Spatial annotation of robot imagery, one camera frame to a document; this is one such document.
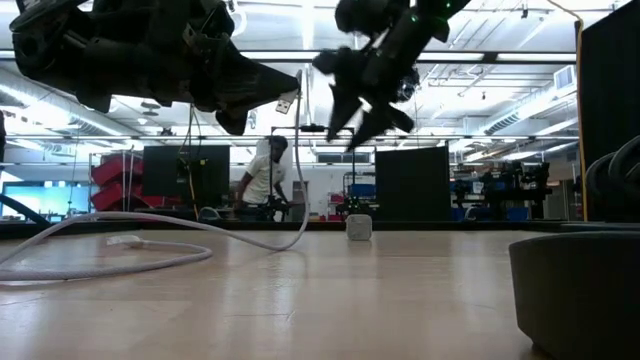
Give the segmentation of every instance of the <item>white cable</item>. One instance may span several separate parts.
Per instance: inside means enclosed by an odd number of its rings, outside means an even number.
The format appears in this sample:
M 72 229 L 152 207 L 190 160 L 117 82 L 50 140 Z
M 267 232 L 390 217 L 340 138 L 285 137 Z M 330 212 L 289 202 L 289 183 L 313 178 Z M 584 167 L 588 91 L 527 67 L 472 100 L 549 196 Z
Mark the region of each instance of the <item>white cable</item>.
M 151 221 L 162 221 L 168 222 L 176 225 L 187 226 L 195 229 L 211 231 L 219 235 L 228 236 L 240 241 L 243 241 L 247 244 L 255 245 L 261 247 L 263 249 L 272 250 L 272 251 L 284 251 L 295 245 L 302 234 L 307 228 L 307 224 L 309 222 L 309 212 L 310 212 L 310 204 L 309 198 L 307 195 L 307 187 L 304 185 L 304 178 L 302 176 L 302 168 L 300 166 L 300 153 L 298 151 L 298 137 L 299 137 L 299 126 L 300 126 L 300 104 L 301 104 L 301 92 L 298 91 L 298 103 L 296 108 L 296 127 L 295 127 L 295 137 L 294 137 L 294 150 L 296 154 L 296 169 L 298 171 L 298 178 L 300 179 L 300 183 L 302 184 L 302 195 L 304 197 L 305 202 L 305 215 L 304 220 L 302 221 L 302 226 L 300 226 L 300 230 L 294 236 L 293 240 L 288 244 L 284 245 L 271 245 L 265 244 L 258 240 L 254 240 L 250 237 L 236 234 L 231 231 L 227 231 L 215 226 L 201 224 L 193 221 L 176 219 L 168 216 L 162 215 L 154 215 L 154 214 L 143 214 L 143 213 L 126 213 L 126 212 L 97 212 L 94 214 L 86 214 L 77 217 L 73 217 L 62 221 L 56 225 L 51 226 L 50 228 L 44 230 L 38 235 L 24 241 L 22 244 L 13 248 L 7 254 L 0 256 L 0 266 L 4 264 L 9 259 L 18 255 L 22 251 L 28 249 L 31 246 L 37 245 L 42 242 L 48 236 L 53 233 L 68 227 L 71 224 L 94 220 L 94 219 L 136 219 L 136 220 L 151 220 Z M 150 263 L 143 263 L 137 265 L 130 266 L 117 266 L 111 268 L 102 268 L 102 269 L 89 269 L 89 270 L 70 270 L 70 271 L 0 271 L 0 281 L 43 281 L 43 280 L 72 280 L 72 279 L 87 279 L 94 277 L 103 277 L 103 276 L 114 276 L 114 275 L 122 275 L 122 274 L 133 274 L 143 271 L 156 270 L 161 268 L 166 268 L 170 266 L 184 265 L 196 261 L 201 261 L 211 257 L 213 254 L 210 249 L 191 245 L 191 244 L 182 244 L 175 242 L 159 242 L 159 241 L 135 241 L 135 242 L 125 242 L 126 245 L 132 248 L 143 248 L 146 246 L 160 246 L 166 248 L 183 248 L 188 250 L 198 251 L 196 254 L 185 255 L 173 259 L 155 261 Z

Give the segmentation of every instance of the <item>ceiling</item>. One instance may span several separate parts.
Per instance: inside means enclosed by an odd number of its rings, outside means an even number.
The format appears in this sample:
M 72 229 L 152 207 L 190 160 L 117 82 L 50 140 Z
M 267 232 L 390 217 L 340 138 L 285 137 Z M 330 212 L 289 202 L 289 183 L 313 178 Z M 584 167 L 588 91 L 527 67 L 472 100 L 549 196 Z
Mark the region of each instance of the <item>ceiling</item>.
M 559 2 L 583 17 L 589 26 L 607 16 L 613 9 L 628 1 L 614 0 L 559 0 Z M 339 46 L 362 46 L 364 39 L 339 32 L 333 19 L 330 0 L 255 0 L 238 1 L 233 15 L 236 30 L 232 40 L 240 50 L 318 50 Z M 17 11 L 12 1 L 0 1 L 0 49 L 11 49 L 11 34 L 8 24 Z M 450 20 L 449 41 L 432 41 L 427 50 L 434 51 L 526 51 L 526 52 L 572 52 L 574 46 L 574 19 L 555 9 L 543 0 L 472 0 L 465 10 Z M 331 112 L 332 98 L 329 84 L 332 79 L 320 74 L 305 64 L 270 63 L 269 66 L 295 75 L 298 70 L 309 72 L 310 91 L 308 97 L 308 117 L 312 121 L 326 125 Z M 509 112 L 517 111 L 524 105 L 528 109 L 515 124 L 501 128 L 492 135 L 546 135 L 576 136 L 577 117 L 575 94 L 563 94 L 558 100 L 542 101 L 543 95 L 553 90 L 554 73 L 564 66 L 559 65 L 445 65 L 420 64 L 418 71 L 421 87 L 414 97 L 397 105 L 416 121 L 415 134 L 430 135 L 484 135 L 486 127 L 501 119 Z M 144 116 L 144 99 L 114 96 L 111 111 L 101 114 L 79 105 L 73 96 L 49 89 L 22 77 L 12 62 L 0 63 L 0 101 L 4 110 L 15 109 L 21 116 L 28 114 L 29 124 L 9 126 L 13 135 L 76 134 L 83 135 L 157 135 L 163 128 L 171 128 L 177 135 L 188 131 L 189 105 L 174 103 L 171 107 L 156 110 L 157 116 Z M 59 122 L 53 124 L 53 113 L 62 110 Z M 225 135 L 212 114 L 197 113 L 199 129 L 192 133 L 204 135 Z M 248 135 L 267 135 L 273 126 L 292 126 L 292 114 L 275 112 L 275 104 L 268 104 L 256 110 L 255 126 L 248 127 Z M 227 140 L 206 143 L 230 143 L 237 147 L 251 147 L 256 140 Z M 16 147 L 34 148 L 34 142 L 12 142 Z M 35 142 L 47 151 L 46 141 Z M 69 141 L 57 141 L 73 145 Z M 127 141 L 83 141 L 87 149 L 126 148 Z M 422 142 L 411 139 L 389 139 L 375 145 L 390 148 L 441 144 L 441 140 Z M 575 146 L 575 140 L 529 140 L 460 141 L 452 147 L 456 159 L 474 159 L 479 153 L 487 155 L 480 159 L 505 157 L 514 152 L 526 151 L 539 154 L 546 149 L 563 149 Z M 314 147 L 315 151 L 336 151 L 336 147 L 326 147 L 322 140 L 309 141 L 303 146 Z

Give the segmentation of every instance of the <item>black partition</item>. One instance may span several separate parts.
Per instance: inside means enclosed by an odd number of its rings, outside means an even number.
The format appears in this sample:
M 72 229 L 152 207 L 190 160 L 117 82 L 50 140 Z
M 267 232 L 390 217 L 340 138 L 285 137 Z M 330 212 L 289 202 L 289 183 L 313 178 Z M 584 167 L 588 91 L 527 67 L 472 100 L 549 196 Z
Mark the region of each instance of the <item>black partition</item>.
M 381 221 L 450 221 L 449 148 L 376 152 Z
M 581 120 L 583 164 L 586 169 L 640 135 L 640 1 L 634 0 L 587 28 L 582 36 Z M 611 73 L 603 69 L 616 69 Z M 592 201 L 588 220 L 608 220 L 624 208 Z

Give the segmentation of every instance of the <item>small white box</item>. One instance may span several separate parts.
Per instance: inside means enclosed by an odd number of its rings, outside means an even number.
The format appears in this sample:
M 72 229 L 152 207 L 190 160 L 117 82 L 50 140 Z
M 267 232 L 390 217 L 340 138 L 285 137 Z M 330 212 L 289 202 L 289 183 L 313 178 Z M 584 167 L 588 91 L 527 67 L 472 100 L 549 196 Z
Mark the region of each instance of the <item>small white box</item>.
M 347 237 L 351 241 L 369 241 L 373 234 L 373 220 L 369 215 L 354 214 L 347 218 Z

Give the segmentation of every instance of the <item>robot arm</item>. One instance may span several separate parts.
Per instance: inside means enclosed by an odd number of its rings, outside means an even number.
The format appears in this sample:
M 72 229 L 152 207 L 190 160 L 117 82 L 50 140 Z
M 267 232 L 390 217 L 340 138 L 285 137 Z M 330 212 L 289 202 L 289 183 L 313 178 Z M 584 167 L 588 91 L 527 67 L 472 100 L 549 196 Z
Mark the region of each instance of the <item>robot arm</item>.
M 107 112 L 112 95 L 193 103 L 244 133 L 252 108 L 298 89 L 296 78 L 243 57 L 221 0 L 17 0 L 20 72 Z
M 419 0 L 409 6 L 407 0 L 341 0 L 335 13 L 338 28 L 362 33 L 370 41 L 361 50 L 325 50 L 313 61 L 320 72 L 335 78 L 327 140 L 335 139 L 353 117 L 361 106 L 360 98 L 371 104 L 371 111 L 363 114 L 349 150 L 393 127 L 411 131 L 413 120 L 390 104 L 411 98 L 420 80 L 414 67 L 418 56 L 431 38 L 447 40 L 447 20 L 468 2 Z

